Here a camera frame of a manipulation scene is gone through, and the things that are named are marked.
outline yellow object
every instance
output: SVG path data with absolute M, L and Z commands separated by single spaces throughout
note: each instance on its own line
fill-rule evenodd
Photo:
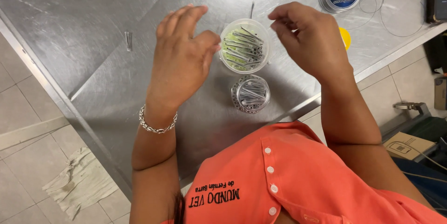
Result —
M 339 28 L 339 29 L 340 29 L 340 34 L 342 34 L 343 42 L 345 43 L 345 48 L 346 48 L 346 50 L 348 50 L 349 46 L 351 46 L 351 35 L 344 28 Z

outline metal table surface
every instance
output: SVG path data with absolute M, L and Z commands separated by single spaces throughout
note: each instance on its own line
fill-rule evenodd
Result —
M 248 17 L 253 0 L 0 0 L 0 31 L 30 67 L 127 197 L 131 197 L 131 150 L 137 112 L 150 81 L 155 29 L 170 11 L 188 3 L 209 12 L 197 33 L 221 33 Z M 321 10 L 317 0 L 254 0 L 253 19 L 269 27 L 267 14 L 291 1 Z M 348 29 L 348 50 L 357 81 L 446 29 L 424 24 L 425 0 L 363 0 L 337 14 Z M 126 51 L 124 31 L 133 33 Z M 320 85 L 288 57 L 275 33 L 270 63 L 256 73 L 267 80 L 271 102 L 244 114 L 231 102 L 229 87 L 240 77 L 217 56 L 208 79 L 179 110 L 176 125 L 181 185 L 201 162 L 271 121 L 290 121 L 319 104 Z

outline silver bracelet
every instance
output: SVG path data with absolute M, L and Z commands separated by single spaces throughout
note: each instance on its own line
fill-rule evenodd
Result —
M 174 120 L 172 121 L 172 123 L 167 128 L 156 130 L 156 129 L 153 129 L 152 127 L 148 126 L 148 124 L 146 124 L 146 122 L 144 121 L 144 117 L 143 117 L 144 107 L 145 107 L 145 105 L 143 107 L 141 107 L 141 110 L 140 110 L 140 113 L 139 113 L 140 124 L 141 124 L 141 126 L 144 129 L 146 129 L 148 131 L 151 131 L 153 133 L 160 134 L 160 133 L 165 133 L 165 132 L 171 130 L 172 128 L 174 128 L 175 122 L 177 121 L 177 112 L 175 113 Z

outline orange scrub top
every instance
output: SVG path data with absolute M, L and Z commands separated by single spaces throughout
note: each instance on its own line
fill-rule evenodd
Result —
M 368 186 L 300 122 L 265 126 L 206 159 L 185 202 L 187 224 L 270 224 L 281 206 L 300 224 L 447 224 L 410 198 Z

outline person's right hand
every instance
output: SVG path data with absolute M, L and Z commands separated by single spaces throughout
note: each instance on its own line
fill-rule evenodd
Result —
M 289 56 L 321 84 L 336 80 L 336 77 L 354 78 L 333 16 L 292 2 L 276 7 L 269 19 L 275 20 L 271 27 Z

